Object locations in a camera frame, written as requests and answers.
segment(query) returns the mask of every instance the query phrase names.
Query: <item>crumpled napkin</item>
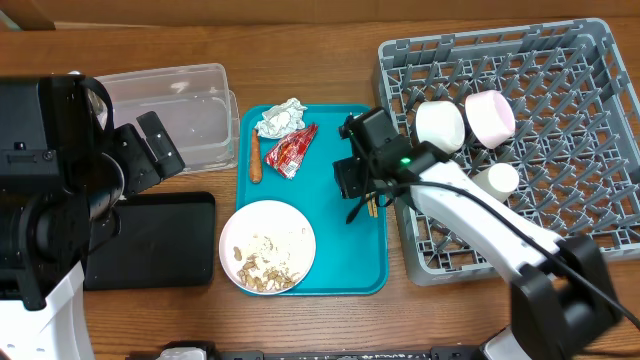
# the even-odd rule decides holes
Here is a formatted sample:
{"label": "crumpled napkin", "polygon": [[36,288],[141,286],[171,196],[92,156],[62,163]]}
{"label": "crumpled napkin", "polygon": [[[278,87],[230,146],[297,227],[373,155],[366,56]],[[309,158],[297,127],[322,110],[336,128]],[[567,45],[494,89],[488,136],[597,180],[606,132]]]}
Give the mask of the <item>crumpled napkin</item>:
{"label": "crumpled napkin", "polygon": [[282,105],[272,107],[262,113],[264,120],[260,120],[256,124],[258,136],[267,139],[280,139],[296,130],[304,129],[302,113],[305,110],[307,107],[302,106],[296,98],[291,98]]}

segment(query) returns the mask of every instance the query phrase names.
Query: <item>blue tray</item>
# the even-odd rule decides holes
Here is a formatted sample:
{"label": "blue tray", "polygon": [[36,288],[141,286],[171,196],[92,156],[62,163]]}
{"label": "blue tray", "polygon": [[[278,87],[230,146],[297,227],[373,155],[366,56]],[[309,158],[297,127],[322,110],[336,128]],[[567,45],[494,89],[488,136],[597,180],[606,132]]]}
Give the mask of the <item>blue tray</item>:
{"label": "blue tray", "polygon": [[[349,211],[358,203],[344,200],[333,177],[333,162],[351,156],[351,145],[341,140],[338,127],[349,113],[369,111],[365,105],[306,105],[303,120],[318,124],[302,165],[293,180],[287,180],[262,163],[262,182],[249,180],[251,130],[262,112],[271,105],[249,110],[240,129],[240,158],[236,210],[258,200],[278,200],[300,210],[316,235],[316,257],[309,274],[295,288],[282,295],[369,295],[384,286],[389,276],[387,256],[387,217],[384,208],[378,218],[369,216],[366,207],[347,225]],[[260,138],[264,155],[277,140]]]}

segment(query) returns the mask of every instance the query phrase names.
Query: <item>red wrapper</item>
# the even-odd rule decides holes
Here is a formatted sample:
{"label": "red wrapper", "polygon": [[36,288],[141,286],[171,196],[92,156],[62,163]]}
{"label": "red wrapper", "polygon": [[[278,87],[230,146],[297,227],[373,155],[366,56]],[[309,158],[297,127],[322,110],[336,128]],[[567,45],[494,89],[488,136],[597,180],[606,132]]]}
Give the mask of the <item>red wrapper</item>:
{"label": "red wrapper", "polygon": [[283,137],[276,146],[269,150],[264,157],[264,162],[285,178],[293,179],[317,131],[318,125],[311,124],[306,129],[292,132]]}

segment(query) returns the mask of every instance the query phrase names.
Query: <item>dish rack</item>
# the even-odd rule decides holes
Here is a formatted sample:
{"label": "dish rack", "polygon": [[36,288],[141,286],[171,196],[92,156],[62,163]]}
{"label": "dish rack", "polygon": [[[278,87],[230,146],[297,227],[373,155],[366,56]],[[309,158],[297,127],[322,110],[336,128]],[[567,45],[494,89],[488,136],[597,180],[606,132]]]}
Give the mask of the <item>dish rack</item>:
{"label": "dish rack", "polygon": [[[494,150],[471,135],[455,160],[473,176],[496,163],[520,174],[508,206],[562,236],[585,232],[607,260],[640,258],[638,99],[608,25],[599,19],[386,41],[374,74],[379,104],[411,136],[421,102],[500,91],[516,116]],[[395,204],[409,278],[435,285],[495,276],[429,214]]]}

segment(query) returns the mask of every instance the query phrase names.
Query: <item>wooden tabletop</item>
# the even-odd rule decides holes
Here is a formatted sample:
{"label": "wooden tabletop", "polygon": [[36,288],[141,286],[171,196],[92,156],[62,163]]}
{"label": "wooden tabletop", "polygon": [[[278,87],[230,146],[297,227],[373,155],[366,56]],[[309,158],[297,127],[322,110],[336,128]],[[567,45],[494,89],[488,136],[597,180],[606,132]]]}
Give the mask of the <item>wooden tabletop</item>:
{"label": "wooden tabletop", "polygon": [[[304,103],[374,104],[371,74],[385,40],[525,25],[554,19],[154,28],[0,33],[0,75],[106,75],[188,64],[227,69],[240,114],[297,97]],[[608,21],[633,84],[640,86],[640,19]],[[208,191],[217,235],[235,209],[236,171],[174,177],[153,192]],[[99,359],[122,359],[182,339],[221,350],[265,352],[428,349],[479,344],[509,323],[500,279],[418,287],[405,273],[395,214],[389,211],[390,275],[366,297],[256,298],[241,293],[216,257],[215,279],[200,288],[90,292],[85,311]],[[640,262],[610,265],[623,304],[640,315]],[[640,349],[623,321],[594,349]]]}

